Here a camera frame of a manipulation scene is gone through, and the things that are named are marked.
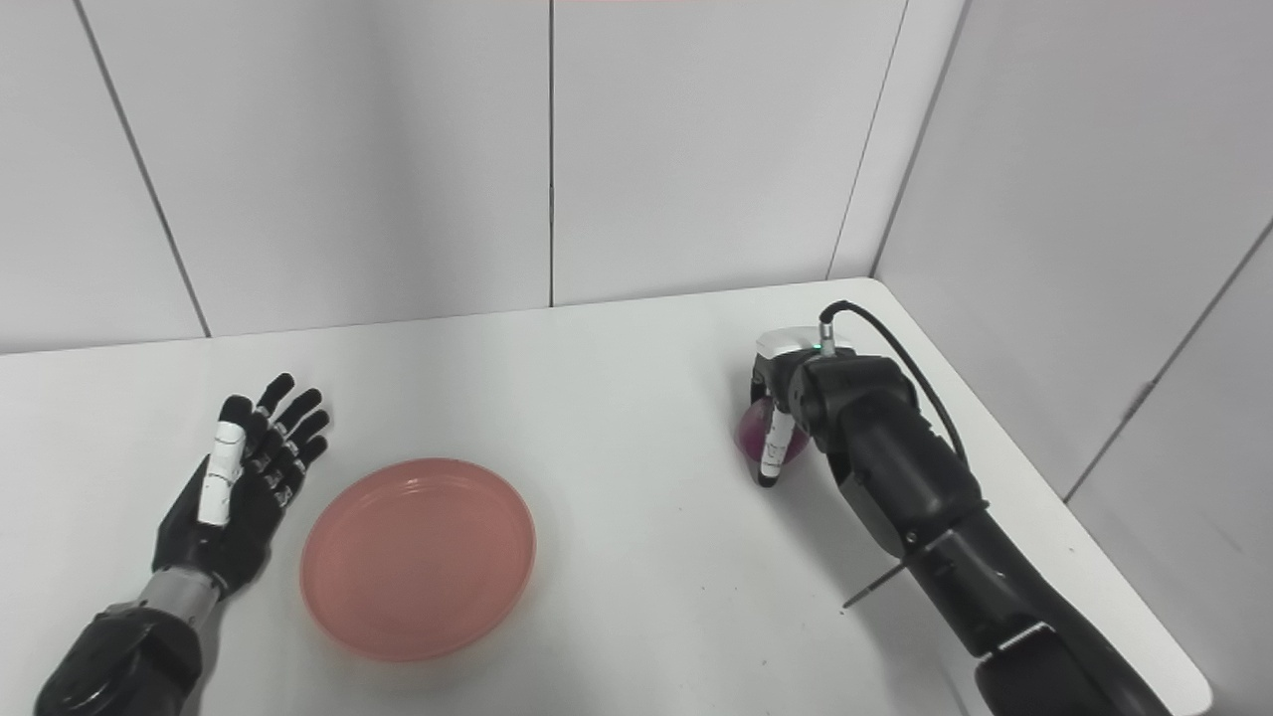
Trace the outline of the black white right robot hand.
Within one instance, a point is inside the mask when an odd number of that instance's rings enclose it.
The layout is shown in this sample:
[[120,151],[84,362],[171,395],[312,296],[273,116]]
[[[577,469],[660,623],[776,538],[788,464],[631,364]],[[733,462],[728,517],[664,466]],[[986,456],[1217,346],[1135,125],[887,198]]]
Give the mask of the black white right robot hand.
[[824,331],[796,326],[764,333],[756,341],[750,382],[750,405],[735,431],[736,443],[751,462],[754,480],[773,488],[787,462],[799,457],[811,437],[793,417],[791,390],[797,368],[826,357]]

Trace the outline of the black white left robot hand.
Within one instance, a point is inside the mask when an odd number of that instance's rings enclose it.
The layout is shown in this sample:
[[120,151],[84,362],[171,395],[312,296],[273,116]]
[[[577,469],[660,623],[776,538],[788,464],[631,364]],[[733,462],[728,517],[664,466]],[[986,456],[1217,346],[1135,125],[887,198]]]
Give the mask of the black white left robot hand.
[[206,575],[222,599],[260,573],[306,473],[327,450],[321,391],[294,387],[283,372],[258,399],[224,400],[209,454],[159,524],[153,572]]

